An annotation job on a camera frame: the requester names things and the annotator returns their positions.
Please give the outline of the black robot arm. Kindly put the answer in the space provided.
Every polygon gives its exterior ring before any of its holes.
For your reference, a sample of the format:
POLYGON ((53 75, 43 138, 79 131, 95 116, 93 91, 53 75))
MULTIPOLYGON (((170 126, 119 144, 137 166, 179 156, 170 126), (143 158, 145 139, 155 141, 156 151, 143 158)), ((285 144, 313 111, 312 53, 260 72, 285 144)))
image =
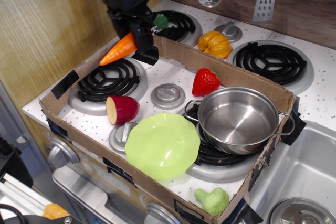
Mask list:
POLYGON ((107 14, 119 36, 131 33, 137 51, 144 53, 153 46, 153 13, 149 0, 103 0, 107 14))

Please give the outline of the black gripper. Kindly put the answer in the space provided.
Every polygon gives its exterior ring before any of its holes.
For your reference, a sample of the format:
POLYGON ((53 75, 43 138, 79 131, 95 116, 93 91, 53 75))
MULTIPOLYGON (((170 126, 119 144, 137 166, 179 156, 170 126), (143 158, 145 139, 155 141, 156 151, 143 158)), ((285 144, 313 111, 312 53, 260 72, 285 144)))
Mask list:
POLYGON ((154 45, 152 35, 153 13, 148 8, 148 1, 103 0, 119 38, 122 39, 131 32, 140 53, 148 51, 154 45))

